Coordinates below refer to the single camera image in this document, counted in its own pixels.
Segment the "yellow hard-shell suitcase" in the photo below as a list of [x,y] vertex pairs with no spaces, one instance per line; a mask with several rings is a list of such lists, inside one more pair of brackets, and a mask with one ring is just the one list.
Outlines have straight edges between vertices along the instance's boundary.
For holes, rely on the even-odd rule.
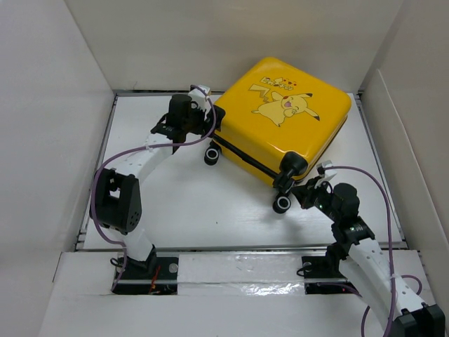
[[215,103],[224,110],[204,153],[221,156],[276,190],[272,208],[285,213],[289,194],[344,125],[351,99],[342,90],[274,57],[257,62]]

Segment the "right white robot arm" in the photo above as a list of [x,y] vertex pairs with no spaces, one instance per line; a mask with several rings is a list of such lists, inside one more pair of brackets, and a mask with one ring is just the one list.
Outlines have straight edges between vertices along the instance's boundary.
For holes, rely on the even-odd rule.
[[384,330],[385,336],[444,336],[445,314],[410,289],[402,276],[391,271],[389,254],[383,252],[373,231],[358,214],[360,200],[350,184],[332,190],[316,179],[294,187],[303,209],[317,208],[333,224],[335,243],[328,246],[324,268],[352,283]]

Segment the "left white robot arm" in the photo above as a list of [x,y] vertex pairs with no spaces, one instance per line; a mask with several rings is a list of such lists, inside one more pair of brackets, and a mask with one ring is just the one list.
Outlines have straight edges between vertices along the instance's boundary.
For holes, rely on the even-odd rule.
[[154,169],[179,147],[189,146],[189,134],[203,141],[212,136],[219,114],[208,89],[193,86],[187,94],[175,94],[168,111],[150,129],[143,145],[115,154],[94,176],[90,216],[98,234],[123,249],[122,268],[132,266],[141,278],[156,272],[156,249],[146,228],[141,186]]

